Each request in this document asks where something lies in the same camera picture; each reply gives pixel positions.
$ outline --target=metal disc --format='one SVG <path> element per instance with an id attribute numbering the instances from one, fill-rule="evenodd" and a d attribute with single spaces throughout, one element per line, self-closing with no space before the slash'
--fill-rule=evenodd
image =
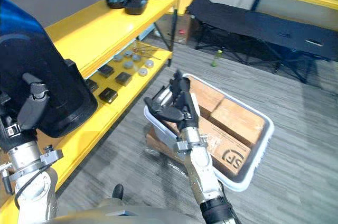
<path id="1" fill-rule="evenodd" d="M 125 57 L 126 57 L 126 58 L 131 58 L 132 55 L 133 55 L 133 52 L 132 52 L 132 51 L 126 51 L 126 52 L 125 52 Z"/>
<path id="2" fill-rule="evenodd" d="M 134 54 L 134 55 L 133 55 L 133 61 L 134 61 L 134 62 L 140 62 L 140 61 L 141 61 L 141 56 L 140 56 L 140 55 L 137 55 L 137 54 Z"/>
<path id="3" fill-rule="evenodd" d="M 154 61 L 153 60 L 147 60 L 144 63 L 144 66 L 147 67 L 147 68 L 153 68 L 154 67 Z"/>
<path id="4" fill-rule="evenodd" d="M 128 62 L 125 62 L 125 63 L 123 64 L 123 67 L 124 67 L 125 69 L 130 69 L 130 68 L 133 67 L 133 65 L 134 65 L 134 63 L 133 63 L 132 61 L 128 61 Z"/>
<path id="5" fill-rule="evenodd" d="M 148 74 L 148 70 L 146 68 L 142 67 L 142 68 L 139 69 L 138 74 L 140 76 L 146 76 Z"/>
<path id="6" fill-rule="evenodd" d="M 115 62 L 121 62 L 123 57 L 120 54 L 115 55 L 112 60 Z"/>

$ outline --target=white tray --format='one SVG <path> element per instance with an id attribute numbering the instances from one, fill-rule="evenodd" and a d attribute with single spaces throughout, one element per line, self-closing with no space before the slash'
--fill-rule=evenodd
<path id="1" fill-rule="evenodd" d="M 251 149 L 251 152 L 239 171 L 237 176 L 227 176 L 226 174 L 221 173 L 219 170 L 217 170 L 214 167 L 214 172 L 217 178 L 230 190 L 232 191 L 244 191 L 248 188 L 251 179 L 254 175 L 254 172 L 260 163 L 260 160 L 262 159 L 265 149 L 268 145 L 269 139 L 271 138 L 275 127 L 274 123 L 271 121 L 269 117 L 264 115 L 263 113 L 251 108 L 250 106 L 246 105 L 245 103 L 241 102 L 240 100 L 237 100 L 236 98 L 232 97 L 231 95 L 215 88 L 214 86 L 210 85 L 209 83 L 199 79 L 198 77 L 186 73 L 183 75 L 184 77 L 192 77 L 211 88 L 215 89 L 216 91 L 222 93 L 227 99 L 237 103 L 238 105 L 242 106 L 243 108 L 251 111 L 252 113 L 256 114 L 257 116 L 261 117 L 265 121 L 264 128 L 262 130 L 262 133 L 259 137 L 259 140 L 255 144 L 255 146 Z M 165 125 L 163 125 L 158 119 L 156 119 L 152 114 L 150 114 L 148 107 L 144 107 L 144 115 L 145 117 L 154 125 L 156 136 L 161 139 L 163 143 L 165 143 L 168 147 L 173 149 L 174 144 L 176 143 L 177 136 L 172 133 Z"/>

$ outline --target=brown box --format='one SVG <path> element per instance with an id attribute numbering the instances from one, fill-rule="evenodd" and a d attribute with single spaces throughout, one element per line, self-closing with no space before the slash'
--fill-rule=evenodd
<path id="1" fill-rule="evenodd" d="M 190 93 L 195 93 L 200 106 L 201 116 L 208 118 L 224 99 L 224 95 L 206 84 L 192 78 L 190 79 Z"/>
<path id="2" fill-rule="evenodd" d="M 157 26 L 166 39 L 170 39 L 172 28 L 172 14 L 163 15 L 157 22 Z M 191 17 L 188 14 L 179 15 L 177 17 L 175 42 L 186 44 L 190 36 Z"/>
<path id="3" fill-rule="evenodd" d="M 167 123 L 167 126 L 178 133 L 175 123 Z M 249 156 L 250 148 L 203 117 L 199 118 L 199 130 L 200 134 L 207 134 L 208 136 L 208 151 L 212 156 L 213 166 L 222 173 L 229 173 L 230 171 L 232 175 L 237 175 Z M 177 156 L 165 154 L 177 159 Z"/>
<path id="4" fill-rule="evenodd" d="M 209 121 L 249 147 L 256 144 L 265 124 L 264 119 L 228 99 L 211 113 Z"/>
<path id="5" fill-rule="evenodd" d="M 155 134 L 154 127 L 152 126 L 146 135 L 146 143 L 151 146 L 153 149 L 165 154 L 166 156 L 174 159 L 180 163 L 183 161 L 178 157 L 177 152 L 173 152 L 166 144 L 160 141 Z"/>

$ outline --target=silver metal bracket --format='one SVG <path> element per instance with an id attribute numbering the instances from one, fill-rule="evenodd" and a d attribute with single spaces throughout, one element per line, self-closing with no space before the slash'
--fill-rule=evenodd
<path id="1" fill-rule="evenodd" d="M 200 142 L 188 142 L 188 141 L 178 141 L 174 145 L 174 149 L 178 153 L 185 153 L 194 147 L 205 147 L 207 148 L 208 146 L 208 136 L 207 135 L 201 135 L 200 137 L 201 141 Z"/>

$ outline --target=printed logo on box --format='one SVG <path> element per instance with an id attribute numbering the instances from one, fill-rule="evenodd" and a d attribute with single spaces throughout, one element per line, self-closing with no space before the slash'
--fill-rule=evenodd
<path id="1" fill-rule="evenodd" d="M 226 150 L 222 156 L 222 159 L 232 165 L 235 169 L 242 166 L 244 157 L 235 150 Z"/>

